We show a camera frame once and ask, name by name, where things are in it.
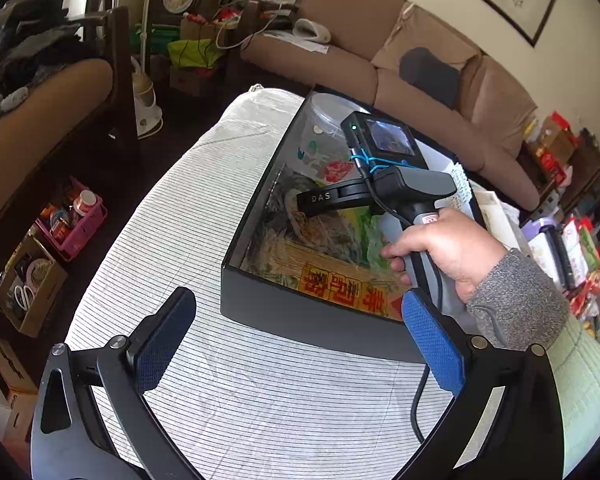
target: gray sleeve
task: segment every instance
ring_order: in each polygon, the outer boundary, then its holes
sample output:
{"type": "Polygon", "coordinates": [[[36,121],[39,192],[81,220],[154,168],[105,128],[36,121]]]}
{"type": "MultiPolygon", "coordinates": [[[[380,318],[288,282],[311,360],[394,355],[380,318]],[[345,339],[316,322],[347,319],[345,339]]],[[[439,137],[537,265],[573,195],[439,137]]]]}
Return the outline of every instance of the gray sleeve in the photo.
{"type": "Polygon", "coordinates": [[[567,321],[568,304],[554,282],[519,250],[510,250],[466,304],[482,334],[496,347],[548,349],[567,321]]]}

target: blue gripper pad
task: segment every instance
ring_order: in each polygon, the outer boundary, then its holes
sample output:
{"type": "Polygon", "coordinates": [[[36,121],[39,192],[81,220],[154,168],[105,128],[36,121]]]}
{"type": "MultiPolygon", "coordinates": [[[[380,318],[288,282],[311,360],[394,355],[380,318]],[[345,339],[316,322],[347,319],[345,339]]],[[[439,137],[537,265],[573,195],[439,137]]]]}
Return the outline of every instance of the blue gripper pad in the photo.
{"type": "Polygon", "coordinates": [[[464,359],[412,290],[402,297],[402,319],[440,388],[457,397],[464,386],[464,359]]]}
{"type": "Polygon", "coordinates": [[[135,382],[139,393],[158,386],[195,317],[196,297],[184,289],[136,357],[135,382]]]}

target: person's hand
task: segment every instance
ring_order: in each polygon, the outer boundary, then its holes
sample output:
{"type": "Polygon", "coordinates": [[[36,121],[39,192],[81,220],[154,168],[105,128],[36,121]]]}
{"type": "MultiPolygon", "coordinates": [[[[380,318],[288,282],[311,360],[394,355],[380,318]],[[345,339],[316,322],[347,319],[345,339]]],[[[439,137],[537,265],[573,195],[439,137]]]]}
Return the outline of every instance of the person's hand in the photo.
{"type": "MultiPolygon", "coordinates": [[[[393,244],[382,248],[380,254],[391,258],[391,268],[404,272],[404,260],[411,251],[429,251],[434,263],[456,281],[456,291],[466,303],[475,288],[507,250],[474,220],[455,209],[440,210],[437,222],[414,225],[405,229],[393,244]]],[[[404,274],[400,280],[410,285],[404,274]]]]}

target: dark gray cushion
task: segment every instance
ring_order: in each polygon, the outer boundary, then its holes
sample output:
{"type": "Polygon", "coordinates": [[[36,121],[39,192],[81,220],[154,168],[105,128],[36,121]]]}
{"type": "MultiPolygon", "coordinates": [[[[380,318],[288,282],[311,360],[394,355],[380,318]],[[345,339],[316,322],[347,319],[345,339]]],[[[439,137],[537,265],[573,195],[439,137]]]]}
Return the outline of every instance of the dark gray cushion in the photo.
{"type": "Polygon", "coordinates": [[[454,108],[460,85],[460,71],[440,61],[429,49],[412,48],[400,59],[400,78],[429,97],[454,108]]]}

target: white container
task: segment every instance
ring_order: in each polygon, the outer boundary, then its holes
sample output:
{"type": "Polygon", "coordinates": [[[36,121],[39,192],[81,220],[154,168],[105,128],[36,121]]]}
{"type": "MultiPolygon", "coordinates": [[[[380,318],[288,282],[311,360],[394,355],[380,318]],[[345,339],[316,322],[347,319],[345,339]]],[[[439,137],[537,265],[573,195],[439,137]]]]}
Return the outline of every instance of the white container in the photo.
{"type": "Polygon", "coordinates": [[[332,94],[314,94],[296,121],[302,128],[298,152],[289,167],[297,173],[324,184],[358,178],[349,160],[349,147],[340,123],[352,112],[369,113],[348,99],[332,94]]]}

